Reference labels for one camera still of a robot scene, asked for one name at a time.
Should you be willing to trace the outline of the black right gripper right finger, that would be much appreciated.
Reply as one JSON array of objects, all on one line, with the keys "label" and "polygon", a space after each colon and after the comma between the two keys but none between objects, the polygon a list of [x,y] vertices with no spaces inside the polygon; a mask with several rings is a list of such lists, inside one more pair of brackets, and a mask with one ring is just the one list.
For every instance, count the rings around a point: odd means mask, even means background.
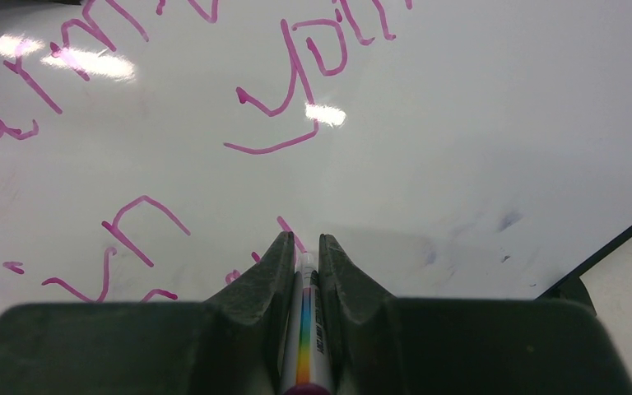
[{"label": "black right gripper right finger", "polygon": [[582,304],[396,297],[332,235],[318,263],[339,394],[632,394]]}]

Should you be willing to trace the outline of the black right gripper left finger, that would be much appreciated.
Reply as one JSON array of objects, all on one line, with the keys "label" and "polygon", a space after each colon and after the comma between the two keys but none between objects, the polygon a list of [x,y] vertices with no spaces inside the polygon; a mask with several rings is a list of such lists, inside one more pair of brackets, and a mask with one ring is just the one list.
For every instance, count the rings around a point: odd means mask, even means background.
[{"label": "black right gripper left finger", "polygon": [[281,232],[203,302],[14,306],[0,315],[0,394],[275,394],[294,257]]}]

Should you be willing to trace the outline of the magenta whiteboard marker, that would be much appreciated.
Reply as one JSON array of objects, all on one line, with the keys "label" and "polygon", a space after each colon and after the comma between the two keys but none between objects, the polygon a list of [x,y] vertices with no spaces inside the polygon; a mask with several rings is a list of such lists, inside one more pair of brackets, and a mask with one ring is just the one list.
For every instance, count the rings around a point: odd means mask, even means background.
[{"label": "magenta whiteboard marker", "polygon": [[335,392],[318,263],[311,253],[301,253],[293,277],[279,393]]}]

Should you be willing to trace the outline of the black framed whiteboard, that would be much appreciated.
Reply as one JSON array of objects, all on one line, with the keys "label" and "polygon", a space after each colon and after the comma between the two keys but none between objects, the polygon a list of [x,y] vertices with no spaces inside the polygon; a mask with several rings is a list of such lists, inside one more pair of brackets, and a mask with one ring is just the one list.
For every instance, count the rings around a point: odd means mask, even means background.
[{"label": "black framed whiteboard", "polygon": [[205,300],[289,229],[539,296],[632,225],[632,1],[0,1],[0,313]]}]

